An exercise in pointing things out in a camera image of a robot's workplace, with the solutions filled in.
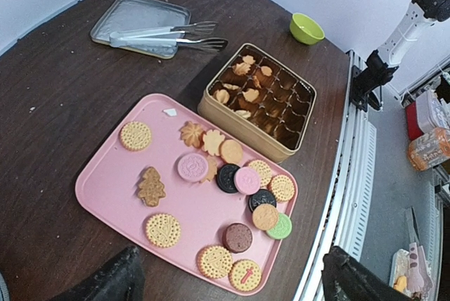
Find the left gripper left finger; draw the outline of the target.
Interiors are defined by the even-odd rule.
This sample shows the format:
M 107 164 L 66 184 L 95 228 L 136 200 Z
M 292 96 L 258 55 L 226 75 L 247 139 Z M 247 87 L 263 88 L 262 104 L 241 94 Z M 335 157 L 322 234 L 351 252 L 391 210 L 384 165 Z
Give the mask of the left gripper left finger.
M 140 249 L 129 245 L 98 266 L 97 250 L 33 249 L 10 273 L 11 300 L 142 300 L 145 272 Z

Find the metal serving tongs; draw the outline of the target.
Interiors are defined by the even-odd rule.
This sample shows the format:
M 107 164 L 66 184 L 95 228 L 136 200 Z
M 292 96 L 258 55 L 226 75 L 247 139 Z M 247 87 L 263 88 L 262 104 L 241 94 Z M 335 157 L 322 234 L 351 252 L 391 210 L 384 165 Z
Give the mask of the metal serving tongs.
M 219 52 L 227 47 L 229 41 L 219 37 L 206 37 L 214 32 L 216 26 L 215 21 L 202 21 L 188 25 L 112 32 L 109 36 L 110 46 L 186 46 L 201 51 Z

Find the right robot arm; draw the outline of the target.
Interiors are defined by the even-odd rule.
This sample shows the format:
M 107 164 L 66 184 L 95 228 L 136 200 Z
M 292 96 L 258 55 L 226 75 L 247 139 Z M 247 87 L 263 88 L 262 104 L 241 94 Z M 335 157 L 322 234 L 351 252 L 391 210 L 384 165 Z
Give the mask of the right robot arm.
M 402 58 L 427 28 L 448 19 L 449 0 L 411 0 L 393 33 L 368 56 L 366 67 L 352 68 L 350 102 L 364 112 L 368 107 L 380 110 L 382 96 L 373 92 L 392 80 Z

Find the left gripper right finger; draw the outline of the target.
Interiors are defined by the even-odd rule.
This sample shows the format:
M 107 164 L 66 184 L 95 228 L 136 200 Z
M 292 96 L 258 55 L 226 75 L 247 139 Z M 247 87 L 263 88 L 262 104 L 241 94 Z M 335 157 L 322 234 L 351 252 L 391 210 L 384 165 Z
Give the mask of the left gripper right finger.
M 339 246 L 323 256 L 321 271 L 325 300 L 338 300 L 341 290 L 348 300 L 411 300 L 389 287 Z

